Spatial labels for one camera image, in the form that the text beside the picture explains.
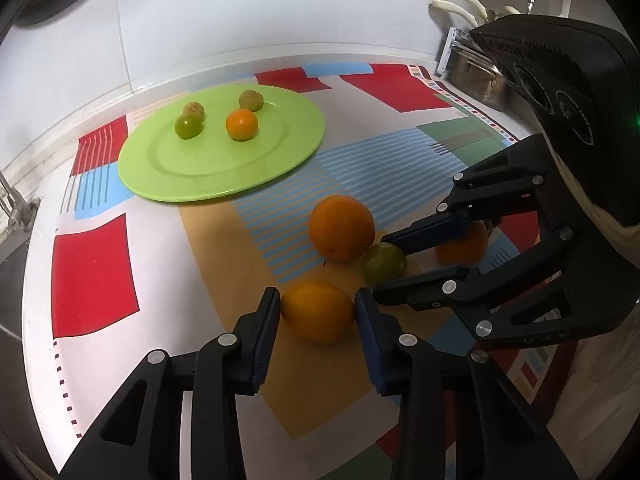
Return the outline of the green fruit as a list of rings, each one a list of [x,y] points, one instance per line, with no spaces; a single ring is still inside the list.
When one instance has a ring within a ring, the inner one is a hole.
[[[407,270],[407,258],[395,245],[375,244],[363,255],[361,273],[371,286],[399,280]]]
[[[204,125],[198,115],[181,115],[175,122],[175,133],[182,140],[189,140],[203,131]]]

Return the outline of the large orange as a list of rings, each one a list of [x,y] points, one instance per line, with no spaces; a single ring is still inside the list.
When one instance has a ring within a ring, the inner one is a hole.
[[[297,336],[313,344],[335,344],[355,321],[350,297],[324,281],[303,281],[281,299],[281,314]]]
[[[348,263],[374,243],[376,229],[369,209],[347,195],[331,195],[314,206],[308,221],[311,245],[322,257]]]

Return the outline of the small brownish fruit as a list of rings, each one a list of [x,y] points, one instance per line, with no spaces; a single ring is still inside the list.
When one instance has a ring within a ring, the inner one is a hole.
[[[239,96],[239,107],[243,110],[257,112],[264,106],[264,97],[256,90],[244,90]]]

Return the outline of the small orange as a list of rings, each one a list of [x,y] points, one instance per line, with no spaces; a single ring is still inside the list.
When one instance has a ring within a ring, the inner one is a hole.
[[[226,119],[226,130],[232,140],[244,142],[253,139],[258,131],[258,119],[251,110],[238,108]]]

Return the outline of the yellow speckled fruit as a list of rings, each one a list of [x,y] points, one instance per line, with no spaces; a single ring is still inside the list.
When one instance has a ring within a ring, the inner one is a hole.
[[[204,106],[199,102],[189,102],[183,107],[183,115],[195,116],[200,122],[204,122],[206,118],[206,111]]]

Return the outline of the steel pot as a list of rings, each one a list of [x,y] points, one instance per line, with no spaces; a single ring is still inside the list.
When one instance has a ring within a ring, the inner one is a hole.
[[[448,30],[436,74],[493,110],[505,112],[511,104],[512,88],[506,77],[460,28]]]

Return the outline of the colourful patterned table mat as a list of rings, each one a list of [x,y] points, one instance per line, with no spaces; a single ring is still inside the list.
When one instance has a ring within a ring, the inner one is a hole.
[[[325,280],[356,292],[358,264],[330,263],[308,240],[320,200],[355,197],[385,234],[431,214],[456,172],[526,135],[415,65],[307,65],[255,81],[302,94],[326,122],[318,152],[258,190],[187,205],[132,194],[117,159],[150,104],[79,139],[52,249],[53,356],[68,420],[48,433],[57,465],[149,351],[198,350],[268,286]],[[281,326],[265,385],[239,400],[247,474],[384,479],[398,408],[374,392],[356,335],[320,347]]]

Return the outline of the thin gooseneck faucet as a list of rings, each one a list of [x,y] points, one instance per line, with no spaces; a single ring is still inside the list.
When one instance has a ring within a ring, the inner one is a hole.
[[[1,182],[1,210],[8,218],[10,231],[21,230],[28,232],[34,226],[36,215],[40,206],[40,199],[34,198],[30,202],[17,188],[10,185],[3,172],[0,172]]]

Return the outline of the green plate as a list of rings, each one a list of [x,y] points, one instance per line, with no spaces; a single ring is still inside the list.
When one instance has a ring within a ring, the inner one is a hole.
[[[253,139],[235,141],[226,120],[245,90],[264,97]],[[204,106],[203,131],[182,140],[175,122],[186,103]],[[326,121],[306,96],[263,84],[225,84],[167,103],[134,127],[117,171],[131,192],[165,203],[197,202],[256,188],[287,174],[322,143]]]

